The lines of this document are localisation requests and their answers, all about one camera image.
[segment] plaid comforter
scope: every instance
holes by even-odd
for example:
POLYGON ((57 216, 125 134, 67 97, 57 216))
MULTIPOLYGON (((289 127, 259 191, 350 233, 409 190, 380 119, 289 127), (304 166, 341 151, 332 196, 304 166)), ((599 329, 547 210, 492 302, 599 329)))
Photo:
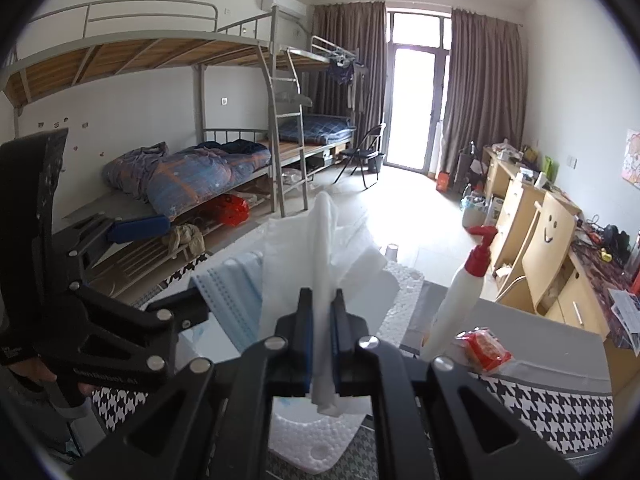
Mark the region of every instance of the plaid comforter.
MULTIPOLYGON (((333 144, 341 140, 348 140, 353 135, 355 126, 347 117, 334 117, 326 115, 305 115, 303 117, 305 127, 305 143, 309 144, 333 144)), ((298 118, 285 121, 278 128, 280 140, 298 142, 298 118)))
POLYGON ((136 190, 137 198, 147 200, 158 214, 173 221, 246 182, 270 161, 269 149, 256 142, 203 142, 173 155, 166 150, 133 150, 107 164, 102 176, 111 187, 129 194, 136 190))

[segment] upper bunk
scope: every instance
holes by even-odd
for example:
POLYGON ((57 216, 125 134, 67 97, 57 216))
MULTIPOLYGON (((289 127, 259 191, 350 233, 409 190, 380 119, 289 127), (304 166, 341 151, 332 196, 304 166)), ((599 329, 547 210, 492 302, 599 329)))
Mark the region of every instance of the upper bunk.
POLYGON ((331 60, 355 60, 355 54, 319 36, 312 36, 303 25, 274 6, 270 12, 218 27, 218 9, 195 0, 97 0, 64 7, 35 16, 30 23, 75 9, 86 9, 82 38, 57 44, 23 59, 17 49, 0 70, 2 89, 14 108, 20 109, 38 99, 73 86, 119 74, 180 66, 260 66, 271 65, 272 45, 276 68, 286 70, 287 51, 297 70, 322 70, 331 60), (209 14, 184 12, 136 12, 92 15, 100 6, 123 2, 175 2, 204 6, 209 14), (144 16, 165 16, 209 20, 213 30, 126 30, 87 35, 90 23, 144 16), (308 50, 275 41, 278 20, 294 21, 308 35, 308 50), (258 23, 270 20, 270 39, 258 38, 258 23), (246 36, 252 28, 251 35, 246 36))

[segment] human hand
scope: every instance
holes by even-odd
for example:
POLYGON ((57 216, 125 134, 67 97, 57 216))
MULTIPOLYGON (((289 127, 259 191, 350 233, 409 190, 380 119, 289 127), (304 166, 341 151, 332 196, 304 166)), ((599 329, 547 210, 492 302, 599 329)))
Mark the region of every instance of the human hand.
MULTIPOLYGON (((43 381, 46 383, 54 383, 57 380, 57 375, 47 368, 47 365, 42 362, 39 357, 32 357, 25 359, 19 363, 8 365, 9 370, 14 374, 26 377, 36 384, 41 384, 43 381)), ((90 396, 95 386, 91 384, 78 383, 78 390, 85 397, 90 396)))

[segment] door frame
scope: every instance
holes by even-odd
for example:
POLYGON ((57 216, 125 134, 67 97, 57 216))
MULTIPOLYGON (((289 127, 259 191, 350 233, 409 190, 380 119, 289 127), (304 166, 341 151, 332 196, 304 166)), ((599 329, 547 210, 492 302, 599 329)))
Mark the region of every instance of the door frame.
POLYGON ((429 166, 431 164, 431 154, 433 153, 433 145, 436 136, 437 124, 440 121, 440 115, 442 113, 442 97, 444 94, 444 71, 447 56, 450 55, 450 50, 444 48, 444 19, 448 16, 442 16, 440 14, 428 14, 426 12, 411 12, 411 10, 398 11, 391 10, 388 12, 389 19, 389 42, 387 43, 387 64, 386 64, 386 95, 385 99, 385 122, 388 124, 385 135, 382 141, 382 150, 388 154, 389 140, 392 135, 392 114, 393 114, 393 92, 394 92, 394 75, 396 70, 396 52, 401 48, 409 50, 418 50, 420 52, 428 52, 435 56, 433 67, 433 99, 431 101, 431 121, 427 131, 427 149, 424 153, 424 161, 422 168, 409 168, 400 164, 389 162, 385 157, 384 164, 392 168, 400 168, 402 170, 414 171, 415 173, 427 174, 429 172, 429 166), (405 43, 394 43, 394 18, 396 14, 420 14, 422 16, 437 16, 440 18, 440 46, 421 46, 405 43))

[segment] green object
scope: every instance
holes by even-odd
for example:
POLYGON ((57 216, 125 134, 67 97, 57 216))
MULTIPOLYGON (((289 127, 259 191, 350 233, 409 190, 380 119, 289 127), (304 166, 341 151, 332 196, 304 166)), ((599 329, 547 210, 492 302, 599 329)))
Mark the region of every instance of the green object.
POLYGON ((554 183, 558 175, 558 163, 550 156, 545 155, 544 162, 542 163, 542 173, 546 175, 546 179, 549 182, 554 183))

